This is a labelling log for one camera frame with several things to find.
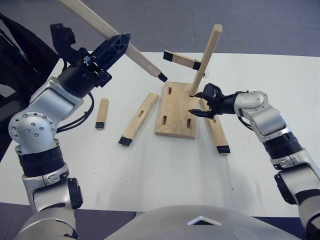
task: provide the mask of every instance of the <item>wooden board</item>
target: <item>wooden board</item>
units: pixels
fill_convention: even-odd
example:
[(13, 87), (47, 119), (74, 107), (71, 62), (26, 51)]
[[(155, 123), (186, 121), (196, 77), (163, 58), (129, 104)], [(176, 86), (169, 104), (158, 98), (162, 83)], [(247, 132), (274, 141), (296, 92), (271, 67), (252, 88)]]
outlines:
[(96, 118), (96, 123), (95, 123), (96, 129), (105, 128), (108, 110), (109, 110), (109, 100), (107, 98), (102, 98), (100, 101), (98, 117)]
[[(200, 99), (199, 102), (203, 111), (209, 110), (209, 106), (207, 105), (206, 100)], [(222, 129), (222, 126), (220, 124), (218, 116), (216, 115), (214, 119), (206, 118), (205, 120), (208, 124), (211, 136), (213, 138), (213, 141), (216, 145), (216, 149), (218, 150), (219, 154), (221, 155), (230, 154), (229, 144), (226, 139), (224, 130)]]
[(198, 90), (201, 79), (204, 76), (205, 70), (208, 66), (211, 55), (216, 48), (216, 45), (219, 41), (221, 33), (222, 33), (222, 26), (220, 24), (215, 24), (212, 29), (209, 41), (206, 45), (205, 51), (203, 53), (200, 68), (196, 72), (196, 75), (192, 83), (192, 87), (190, 88), (190, 96), (194, 96)]
[(167, 60), (169, 62), (173, 62), (176, 64), (183, 65), (185, 67), (199, 70), (201, 62), (195, 59), (192, 59), (190, 57), (186, 57), (183, 55), (180, 55), (178, 53), (174, 53), (172, 51), (165, 50), (163, 53), (163, 59)]
[(134, 137), (137, 135), (142, 124), (144, 124), (146, 118), (152, 110), (152, 107), (155, 105), (159, 98), (159, 95), (156, 93), (149, 93), (149, 95), (144, 100), (143, 104), (136, 112), (135, 116), (126, 127), (122, 137), (119, 140), (119, 144), (124, 146), (129, 146), (133, 141)]
[[(80, 18), (86, 21), (91, 27), (97, 30), (105, 39), (109, 40), (119, 33), (99, 17), (94, 11), (87, 7), (80, 0), (58, 0), (65, 5), (69, 10), (77, 14)], [(125, 54), (143, 68), (146, 72), (154, 77), (158, 77), (165, 82), (167, 77), (162, 74), (161, 70), (157, 68), (149, 59), (147, 59), (139, 50), (137, 50), (131, 43), (129, 43)]]
[(198, 107), (198, 99), (189, 96), (190, 87), (191, 83), (165, 83), (156, 120), (156, 135), (196, 138), (197, 117), (188, 110)]

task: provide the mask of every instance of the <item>black bag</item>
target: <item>black bag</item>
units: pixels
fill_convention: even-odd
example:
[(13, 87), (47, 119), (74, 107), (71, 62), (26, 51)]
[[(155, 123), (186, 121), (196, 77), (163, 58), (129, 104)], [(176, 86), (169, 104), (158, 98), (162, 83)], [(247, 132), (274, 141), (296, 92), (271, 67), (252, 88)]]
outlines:
[(47, 80), (59, 56), (33, 32), (0, 13), (17, 45), (0, 29), (0, 84), (15, 93), (0, 100), (0, 134), (11, 117), (26, 108), (31, 95)]

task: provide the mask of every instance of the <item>white table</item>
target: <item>white table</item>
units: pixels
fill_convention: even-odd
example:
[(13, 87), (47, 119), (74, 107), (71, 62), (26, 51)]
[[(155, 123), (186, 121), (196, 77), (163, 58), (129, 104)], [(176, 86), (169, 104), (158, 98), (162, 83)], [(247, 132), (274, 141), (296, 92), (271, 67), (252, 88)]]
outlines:
[[(162, 53), (145, 55), (173, 82), (191, 83), (195, 71), (162, 59)], [(200, 53), (184, 55), (201, 59)], [(61, 62), (52, 72), (58, 76)], [(320, 166), (320, 58), (303, 56), (215, 53), (207, 69), (212, 82), (226, 95), (260, 90), (282, 111), (300, 144)], [(77, 177), (83, 209), (148, 211), (154, 208), (202, 204), (230, 208), (250, 216), (297, 217), (296, 206), (281, 197), (263, 145), (234, 115), (220, 117), (231, 154), (219, 155), (205, 120), (197, 119), (196, 140), (155, 135), (159, 102), (130, 147), (118, 141), (149, 92), (161, 95), (163, 82), (151, 77), (123, 56), (110, 70), (113, 79), (92, 94), (95, 108), (76, 129), (56, 135), (70, 177)], [(96, 130), (101, 98), (110, 100), (106, 129)], [(80, 117), (85, 104), (61, 125)], [(22, 169), (9, 146), (0, 164), (0, 202), (28, 204)]]

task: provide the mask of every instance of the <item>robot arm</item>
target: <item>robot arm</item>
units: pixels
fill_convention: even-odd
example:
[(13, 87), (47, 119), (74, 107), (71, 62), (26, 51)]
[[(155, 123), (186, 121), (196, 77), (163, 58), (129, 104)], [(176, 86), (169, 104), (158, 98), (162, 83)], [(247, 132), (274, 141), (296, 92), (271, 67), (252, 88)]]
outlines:
[(308, 151), (300, 146), (281, 113), (269, 104), (268, 96), (261, 91), (224, 96), (220, 88), (211, 83), (195, 96), (207, 101), (209, 111), (189, 110), (192, 114), (211, 119), (216, 114), (235, 114), (254, 131), (272, 165), (279, 171), (274, 178), (282, 197), (287, 203), (298, 206), (306, 239), (319, 237), (320, 170)]
[(71, 48), (75, 37), (61, 23), (50, 26), (53, 44), (70, 63), (58, 78), (49, 78), (30, 99), (29, 106), (14, 115), (9, 134), (23, 169), (22, 180), (34, 215), (17, 239), (78, 239), (74, 210), (83, 203), (76, 178), (68, 178), (57, 127), (83, 103), (94, 87), (111, 80), (107, 70), (126, 52), (130, 34), (114, 36), (93, 53)]

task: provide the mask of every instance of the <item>wooden peg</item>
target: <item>wooden peg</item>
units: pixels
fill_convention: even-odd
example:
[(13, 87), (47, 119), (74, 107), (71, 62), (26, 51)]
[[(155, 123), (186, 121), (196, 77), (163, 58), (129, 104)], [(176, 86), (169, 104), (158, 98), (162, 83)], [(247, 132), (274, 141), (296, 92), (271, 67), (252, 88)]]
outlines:
[[(200, 99), (200, 106), (203, 109), (203, 111), (209, 110), (209, 106), (207, 105), (207, 102), (204, 99)], [(222, 126), (220, 124), (218, 116), (216, 115), (214, 119), (206, 118), (206, 122), (208, 123), (211, 136), (213, 137), (218, 153), (221, 155), (230, 154), (229, 144), (226, 139), (224, 130), (222, 129)]]
[(211, 58), (211, 55), (212, 55), (212, 53), (214, 52), (214, 50), (215, 50), (215, 48), (217, 46), (217, 43), (218, 43), (218, 40), (220, 38), (221, 33), (222, 33), (222, 25), (215, 24), (213, 29), (212, 29), (209, 41), (208, 41), (208, 43), (206, 45), (205, 51), (203, 53), (203, 56), (202, 56), (202, 59), (201, 59), (200, 68), (196, 72), (196, 75), (194, 77), (194, 80), (193, 80), (193, 83), (192, 83), (192, 86), (191, 86), (191, 89), (190, 89), (190, 96), (191, 97), (193, 97), (196, 94), (197, 90), (198, 90), (198, 87), (199, 87), (199, 84), (201, 82), (201, 79), (204, 76), (205, 70), (206, 70), (206, 68), (208, 66), (209, 60)]
[(96, 129), (105, 128), (108, 110), (109, 110), (109, 100), (107, 98), (102, 98), (100, 101), (98, 117), (96, 118), (96, 123), (95, 123)]
[(194, 69), (194, 70), (199, 70), (201, 62), (195, 59), (192, 59), (190, 57), (186, 57), (183, 55), (180, 55), (178, 53), (172, 52), (165, 50), (163, 53), (163, 59), (167, 60), (169, 62), (173, 62), (176, 64), (183, 65), (185, 67)]
[[(119, 33), (99, 17), (94, 11), (87, 7), (80, 0), (58, 0), (65, 5), (69, 10), (77, 14), (91, 27), (97, 30), (105, 39), (109, 40)], [(139, 50), (137, 50), (131, 43), (129, 43), (125, 54), (141, 68), (143, 68), (150, 75), (159, 78), (165, 82), (167, 77), (157, 68), (150, 60), (148, 60)]]
[(130, 145), (139, 129), (141, 128), (142, 124), (144, 124), (158, 98), (158, 94), (149, 93), (149, 95), (146, 97), (143, 104), (131, 120), (130, 124), (126, 127), (124, 133), (122, 134), (122, 137), (119, 140), (119, 144), (127, 147)]

